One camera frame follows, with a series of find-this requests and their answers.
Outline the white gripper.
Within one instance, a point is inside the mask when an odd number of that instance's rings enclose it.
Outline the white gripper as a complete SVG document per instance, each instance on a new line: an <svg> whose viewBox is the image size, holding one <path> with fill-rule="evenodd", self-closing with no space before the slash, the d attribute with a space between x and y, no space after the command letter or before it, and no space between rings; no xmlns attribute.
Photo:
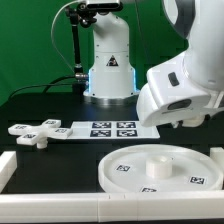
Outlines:
<svg viewBox="0 0 224 224"><path fill-rule="evenodd" d="M190 87L151 87L145 84L137 101L142 126L184 122L185 127L203 123L206 115L224 111L224 91L204 91Z"/></svg>

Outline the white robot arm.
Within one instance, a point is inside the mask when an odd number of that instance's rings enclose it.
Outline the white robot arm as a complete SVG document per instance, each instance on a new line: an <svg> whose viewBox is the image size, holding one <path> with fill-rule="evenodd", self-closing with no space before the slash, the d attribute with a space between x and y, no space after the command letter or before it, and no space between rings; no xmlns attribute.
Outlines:
<svg viewBox="0 0 224 224"><path fill-rule="evenodd" d="M130 66L129 27L113 13L128 0L85 0L97 14L94 65L85 98L103 105L137 98L144 126L182 123L196 127L207 115L224 111L224 0L161 0L175 31L188 48L147 71L147 83L136 89Z"/></svg>

